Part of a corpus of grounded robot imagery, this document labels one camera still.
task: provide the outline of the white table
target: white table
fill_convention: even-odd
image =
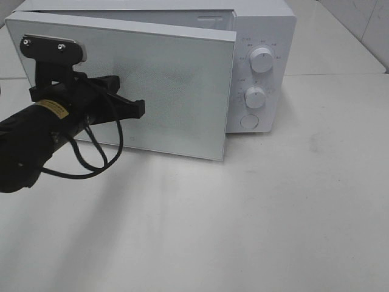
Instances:
[[[386,69],[316,0],[286,0],[298,21],[286,75],[381,74]],[[0,78],[25,78],[5,27]]]
[[[28,84],[0,85],[3,119]],[[0,291],[386,291],[388,91],[287,76],[273,132],[228,135],[224,162],[126,150],[94,179],[0,195]],[[48,166],[79,172],[72,157]]]

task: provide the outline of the black cable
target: black cable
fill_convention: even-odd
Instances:
[[[100,153],[100,155],[102,156],[103,158],[103,161],[104,161],[104,166],[106,166],[108,164],[108,159],[107,159],[107,156],[105,155],[103,149],[102,149],[102,146],[97,142],[95,136],[93,135],[93,132],[91,130],[91,128],[89,127],[88,124],[86,124],[86,127],[85,127],[85,132],[88,134],[89,138],[91,139],[93,145],[95,146],[95,148],[97,149],[97,151]]]
[[[118,147],[117,153],[104,167],[98,168],[97,170],[95,170],[95,171],[93,171],[91,173],[87,173],[85,175],[71,175],[71,174],[68,174],[68,173],[63,173],[63,172],[58,172],[56,170],[47,169],[45,167],[40,167],[40,170],[43,173],[47,173],[48,175],[58,176],[60,178],[88,179],[88,178],[93,178],[93,177],[101,174],[101,172],[104,172],[105,170],[110,168],[110,166],[112,166],[113,163],[115,163],[118,160],[118,158],[122,154],[123,146],[124,146],[123,129],[122,129],[122,124],[120,123],[119,115],[117,114],[117,111],[115,109],[115,106],[113,105],[111,99],[109,98],[109,96],[110,95],[113,96],[113,94],[111,92],[107,92],[105,89],[103,89],[103,88],[93,84],[93,82],[89,81],[88,78],[86,78],[83,74],[79,74],[79,73],[75,72],[75,76],[78,77],[83,82],[85,82],[86,84],[88,84],[92,89],[94,89],[95,91],[100,93],[105,98],[105,100],[107,101],[109,107],[111,108],[112,115],[114,116],[114,119],[115,119],[115,122],[116,122],[116,125],[117,125],[117,131],[118,131],[118,134],[119,134],[119,147]]]
[[[73,147],[73,151],[74,151],[74,154],[75,154],[75,157],[77,158],[77,160],[79,161],[79,163],[86,169],[92,171],[92,172],[95,172],[96,170],[98,169],[101,169],[101,167],[94,167],[93,165],[90,165],[88,162],[85,161],[84,157],[81,155],[81,152],[80,152],[80,149],[78,147],[78,144],[77,142],[75,141],[75,139],[73,137],[71,137],[70,135],[66,134],[66,133],[63,133],[62,134],[66,140],[71,144],[71,146]]]

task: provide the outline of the wire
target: wire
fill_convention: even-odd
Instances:
[[[108,162],[106,163],[106,155],[105,153],[103,153],[103,149],[101,148],[100,144],[97,142],[96,138],[94,137],[91,129],[89,128],[89,126],[87,126],[85,129],[88,128],[88,130],[86,130],[87,134],[91,134],[89,137],[91,138],[92,140],[92,143],[96,146],[97,150],[100,152],[100,154],[102,154],[102,157],[104,159],[104,166],[99,168],[99,167],[94,167],[90,164],[88,164],[82,157],[81,153],[80,153],[80,149],[78,148],[78,145],[77,143],[75,143],[76,147],[72,144],[71,140],[74,141],[74,139],[71,137],[71,139],[69,140],[69,142],[72,144],[73,146],[73,150],[76,154],[76,157],[78,159],[78,161],[87,169],[91,170],[90,168],[93,168],[94,170],[91,170],[92,172],[91,173],[87,173],[85,175],[71,175],[71,174],[68,174],[68,173],[63,173],[63,172],[58,172],[56,170],[52,170],[52,169],[47,169],[45,167],[40,167],[40,170],[43,172],[43,173],[47,173],[48,175],[53,175],[53,176],[58,176],[60,178],[67,178],[67,179],[88,179],[88,178],[93,178],[99,174],[101,174],[102,172],[104,172],[105,170],[107,170],[108,168],[110,168],[110,166],[113,165],[113,163],[115,163],[118,158],[120,157],[120,155],[122,154],[122,151],[123,151],[123,146],[124,146],[124,138],[123,138],[123,129],[122,129],[122,124],[120,123],[120,119],[119,119],[119,115],[117,114],[117,111],[115,109],[115,106],[113,105],[111,99],[109,98],[109,96],[113,96],[113,94],[111,92],[107,92],[105,89],[93,84],[93,82],[89,81],[88,78],[86,78],[83,74],[80,74],[80,73],[77,73],[77,72],[74,72],[75,73],[75,76],[78,77],[80,80],[82,80],[83,82],[85,82],[86,84],[88,84],[92,89],[94,89],[96,92],[100,93],[104,98],[105,100],[107,101],[109,107],[111,108],[111,111],[112,111],[112,115],[114,116],[114,119],[115,119],[115,122],[116,122],[116,126],[117,126],[117,131],[118,131],[118,134],[119,134],[119,147],[117,149],[117,153],[116,155]]]

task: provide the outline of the microwave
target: microwave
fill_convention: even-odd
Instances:
[[[19,43],[48,35],[83,44],[75,71],[145,100],[123,121],[127,147],[222,160],[225,133],[271,130],[296,17],[283,0],[26,0],[5,23],[32,86]],[[113,123],[94,129],[116,144]]]

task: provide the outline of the control knob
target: control knob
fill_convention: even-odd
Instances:
[[[260,87],[251,87],[244,94],[244,101],[249,108],[260,108],[266,102],[266,93]]]
[[[257,73],[264,73],[273,67],[274,54],[269,47],[255,48],[250,54],[251,68]]]

